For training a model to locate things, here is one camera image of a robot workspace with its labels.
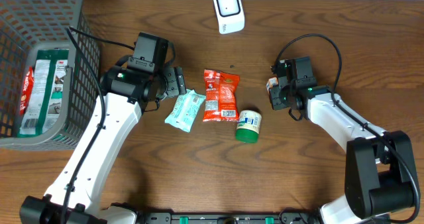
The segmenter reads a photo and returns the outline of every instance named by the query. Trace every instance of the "tissue packet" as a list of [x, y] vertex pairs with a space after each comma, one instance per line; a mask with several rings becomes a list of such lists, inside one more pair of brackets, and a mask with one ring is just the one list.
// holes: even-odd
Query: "tissue packet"
[[185, 95], [178, 96], [174, 109], [165, 119], [165, 123], [185, 132], [190, 132], [200, 105], [205, 99], [204, 95], [199, 95], [194, 90], [187, 89]]

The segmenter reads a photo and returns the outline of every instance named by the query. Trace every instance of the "wooden table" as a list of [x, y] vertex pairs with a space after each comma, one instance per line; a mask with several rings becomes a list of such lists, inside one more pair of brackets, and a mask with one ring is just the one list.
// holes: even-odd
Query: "wooden table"
[[[235, 140], [235, 123], [203, 123], [204, 106], [190, 133], [165, 124], [175, 99], [164, 101], [131, 131], [101, 206], [127, 201], [176, 212], [279, 212], [314, 209], [343, 195], [342, 148], [317, 125], [273, 111], [265, 88], [282, 46], [310, 32], [326, 34], [343, 54], [338, 93], [344, 101], [370, 122], [409, 135], [423, 190], [424, 1], [243, 0], [243, 6], [244, 30], [220, 35], [212, 0], [84, 0], [95, 35], [127, 44], [140, 31], [167, 38], [187, 87], [204, 94], [206, 68], [238, 74], [238, 110], [254, 106], [263, 116], [259, 142], [244, 144]], [[131, 54], [101, 46], [103, 72]], [[307, 55], [319, 84], [332, 84], [331, 45], [308, 38], [284, 58]], [[0, 150], [1, 222], [18, 223], [24, 198], [42, 197], [71, 154]]]

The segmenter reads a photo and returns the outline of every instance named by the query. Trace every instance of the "red snack bag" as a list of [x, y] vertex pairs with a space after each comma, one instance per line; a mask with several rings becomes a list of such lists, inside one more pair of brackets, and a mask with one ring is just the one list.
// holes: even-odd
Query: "red snack bag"
[[239, 75], [205, 70], [206, 108], [203, 121], [239, 121], [235, 91]]
[[32, 87], [34, 86], [34, 72], [31, 67], [29, 67], [28, 73], [25, 75], [24, 85], [22, 88], [22, 97], [21, 97], [21, 108], [19, 113], [23, 115], [25, 109], [28, 107], [28, 102], [31, 97]]

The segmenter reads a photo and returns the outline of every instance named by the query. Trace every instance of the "green cap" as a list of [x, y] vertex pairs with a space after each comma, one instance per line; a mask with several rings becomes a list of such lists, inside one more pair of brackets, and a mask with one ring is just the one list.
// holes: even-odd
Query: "green cap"
[[236, 131], [236, 139], [242, 142], [256, 143], [258, 138], [258, 133], [248, 129], [237, 129]]

